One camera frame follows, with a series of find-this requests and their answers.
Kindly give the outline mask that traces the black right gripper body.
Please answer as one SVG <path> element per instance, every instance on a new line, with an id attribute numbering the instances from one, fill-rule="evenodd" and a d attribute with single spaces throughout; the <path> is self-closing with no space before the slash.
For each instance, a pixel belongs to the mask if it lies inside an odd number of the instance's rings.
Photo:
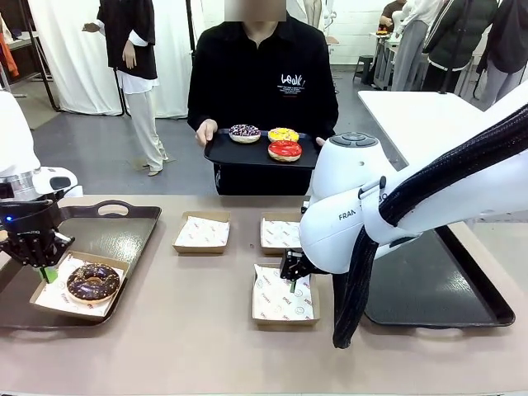
<path id="1" fill-rule="evenodd" d="M 329 275 L 329 272 L 315 266 L 307 257 L 304 259 L 304 267 L 308 274 Z"/>

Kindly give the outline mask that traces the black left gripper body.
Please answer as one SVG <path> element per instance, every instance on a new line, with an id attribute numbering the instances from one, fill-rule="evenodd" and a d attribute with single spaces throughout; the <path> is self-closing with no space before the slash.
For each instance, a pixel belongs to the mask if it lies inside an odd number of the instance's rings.
<path id="1" fill-rule="evenodd" d="M 1 203 L 1 226 L 6 232 L 6 240 L 51 239 L 60 223 L 60 210 L 53 200 Z"/>

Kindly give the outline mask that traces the person's right hand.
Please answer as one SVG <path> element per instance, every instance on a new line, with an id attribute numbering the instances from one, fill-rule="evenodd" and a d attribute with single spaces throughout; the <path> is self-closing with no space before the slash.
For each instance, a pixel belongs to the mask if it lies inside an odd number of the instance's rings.
<path id="1" fill-rule="evenodd" d="M 204 120 L 196 130 L 196 140 L 200 146 L 205 147 L 214 137 L 218 130 L 218 124 L 215 120 Z"/>

